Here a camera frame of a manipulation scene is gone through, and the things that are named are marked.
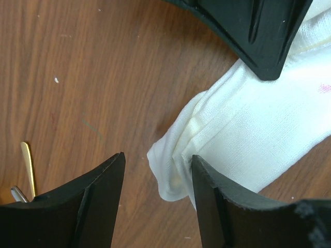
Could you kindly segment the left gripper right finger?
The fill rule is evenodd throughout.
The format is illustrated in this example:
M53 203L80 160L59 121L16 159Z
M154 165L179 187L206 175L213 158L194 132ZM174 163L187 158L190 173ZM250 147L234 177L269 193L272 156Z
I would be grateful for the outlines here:
M193 155L203 247L330 247L330 200L290 204L257 194Z

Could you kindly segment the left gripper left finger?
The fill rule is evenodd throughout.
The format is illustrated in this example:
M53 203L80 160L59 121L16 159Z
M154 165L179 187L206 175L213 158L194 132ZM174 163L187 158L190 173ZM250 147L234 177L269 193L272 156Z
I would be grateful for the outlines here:
M35 197L1 206L1 247L110 247L124 180L120 152Z

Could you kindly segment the gold spoon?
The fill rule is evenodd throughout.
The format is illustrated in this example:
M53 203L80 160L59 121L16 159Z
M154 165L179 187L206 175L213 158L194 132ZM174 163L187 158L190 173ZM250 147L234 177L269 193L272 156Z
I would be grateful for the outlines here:
M33 167L33 159L31 148L27 142L20 143L23 159L25 162L25 167L28 174L29 185L32 193L32 197L36 197L36 184L35 184L35 174L34 174L34 167Z

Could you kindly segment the white cloth napkin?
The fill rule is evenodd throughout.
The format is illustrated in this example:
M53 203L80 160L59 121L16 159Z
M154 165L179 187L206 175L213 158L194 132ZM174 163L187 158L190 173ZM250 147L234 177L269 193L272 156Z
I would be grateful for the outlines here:
M313 1L280 78L238 60L147 153L163 200L194 200L191 159L259 192L330 136L330 1Z

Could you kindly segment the silver fork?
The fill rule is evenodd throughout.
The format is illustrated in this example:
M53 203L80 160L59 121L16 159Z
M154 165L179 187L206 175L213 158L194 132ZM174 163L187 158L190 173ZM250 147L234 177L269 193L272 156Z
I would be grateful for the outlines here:
M23 202L23 203L28 202L28 199L26 198L26 196L22 193L22 191L17 186L13 186L10 189L10 191L11 191L11 195L15 199L15 201Z

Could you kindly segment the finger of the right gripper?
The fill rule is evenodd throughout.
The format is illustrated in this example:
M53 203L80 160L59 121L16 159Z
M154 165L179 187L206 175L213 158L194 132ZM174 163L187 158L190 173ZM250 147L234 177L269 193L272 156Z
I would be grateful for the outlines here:
M311 1L172 0L215 32L263 81L280 77Z

